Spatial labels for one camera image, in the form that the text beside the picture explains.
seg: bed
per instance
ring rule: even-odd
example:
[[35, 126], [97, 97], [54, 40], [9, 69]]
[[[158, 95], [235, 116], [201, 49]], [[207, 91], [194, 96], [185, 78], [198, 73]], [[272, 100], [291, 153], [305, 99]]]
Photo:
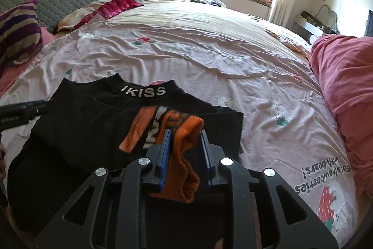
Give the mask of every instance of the bed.
[[[24, 1], [0, 0], [0, 11]], [[96, 0], [38, 1], [40, 22], [52, 30], [67, 14]], [[49, 99], [63, 78], [90, 82], [119, 73], [141, 85], [174, 79], [197, 98], [244, 114], [240, 162], [281, 174], [342, 248], [371, 202], [356, 197], [336, 122], [308, 66], [307, 43], [292, 49], [268, 22], [221, 7], [182, 0], [141, 3], [60, 34], [0, 104]], [[3, 132], [7, 165], [35, 121]]]

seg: red strawberry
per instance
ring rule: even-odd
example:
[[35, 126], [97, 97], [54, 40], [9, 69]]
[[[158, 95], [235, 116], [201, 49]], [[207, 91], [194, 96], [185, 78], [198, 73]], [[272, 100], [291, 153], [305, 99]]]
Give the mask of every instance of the red strawberry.
[[328, 228], [334, 222], [334, 210], [330, 208], [333, 201], [334, 198], [329, 193], [329, 186], [325, 186], [321, 194], [320, 204], [318, 205], [318, 218], [326, 224]]

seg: metal bolt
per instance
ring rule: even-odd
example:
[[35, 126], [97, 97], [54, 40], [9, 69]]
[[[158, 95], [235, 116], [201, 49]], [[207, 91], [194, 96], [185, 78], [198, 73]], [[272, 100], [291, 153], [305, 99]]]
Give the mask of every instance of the metal bolt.
[[140, 158], [139, 159], [139, 164], [140, 165], [147, 165], [147, 164], [149, 164], [150, 163], [150, 159], [148, 159], [148, 158]]
[[106, 174], [106, 169], [105, 168], [98, 168], [95, 173], [96, 173], [97, 176], [103, 176], [103, 175]]
[[267, 168], [264, 170], [264, 174], [266, 176], [274, 176], [276, 174], [275, 170], [271, 169], [271, 168]]
[[220, 163], [222, 163], [224, 166], [230, 166], [233, 164], [233, 161], [229, 158], [221, 159]]

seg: striped pillow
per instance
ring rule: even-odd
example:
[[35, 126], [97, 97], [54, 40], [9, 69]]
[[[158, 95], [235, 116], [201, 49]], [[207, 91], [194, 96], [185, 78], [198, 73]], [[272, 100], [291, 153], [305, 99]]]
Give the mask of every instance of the striped pillow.
[[0, 12], [0, 76], [5, 65], [20, 65], [42, 48], [37, 4], [32, 0]]

